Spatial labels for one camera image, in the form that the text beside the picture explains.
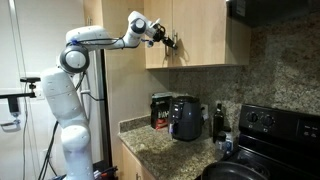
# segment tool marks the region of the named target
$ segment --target granite countertop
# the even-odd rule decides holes
[[[156,179],[195,179],[215,162],[214,144],[204,129],[194,141],[172,140],[168,129],[150,125],[122,132],[119,137]]]

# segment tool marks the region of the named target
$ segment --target stove knob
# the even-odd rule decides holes
[[[256,113],[254,113],[254,112],[251,112],[250,114],[249,114],[249,116],[247,117],[247,120],[249,121],[249,122],[257,122],[258,121],[258,115],[256,114]]]
[[[269,126],[273,125],[273,123],[274,123],[273,117],[270,116],[270,115],[267,115],[262,119],[262,124],[264,126],[268,126],[269,127]]]

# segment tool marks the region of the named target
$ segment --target pan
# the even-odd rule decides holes
[[[208,165],[201,180],[267,180],[252,169],[234,162],[220,161]]]

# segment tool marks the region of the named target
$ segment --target cabinet door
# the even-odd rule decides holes
[[[172,0],[148,0],[144,1],[144,15],[155,22],[160,18],[160,24],[165,27],[166,34],[172,35]],[[162,42],[154,43],[151,48],[146,47],[146,68],[166,68],[170,66],[172,50]]]
[[[173,0],[173,66],[224,64],[226,17],[225,0]]]
[[[155,180],[124,144],[122,144],[122,155],[124,180]]]

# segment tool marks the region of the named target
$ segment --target kitchen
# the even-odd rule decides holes
[[[103,19],[104,26],[115,37],[121,36],[127,27],[127,14],[132,10],[143,13],[143,3],[138,0],[108,2],[110,14]],[[111,17],[121,19],[122,23]],[[319,115],[319,21],[320,14],[314,13],[252,29],[247,66],[146,71],[144,46],[135,50],[107,52],[113,164],[119,167],[122,164],[118,123],[148,116],[154,92],[175,91],[195,95],[202,103],[208,104],[210,118],[216,103],[222,102],[226,119],[233,129],[237,127],[242,103]]]

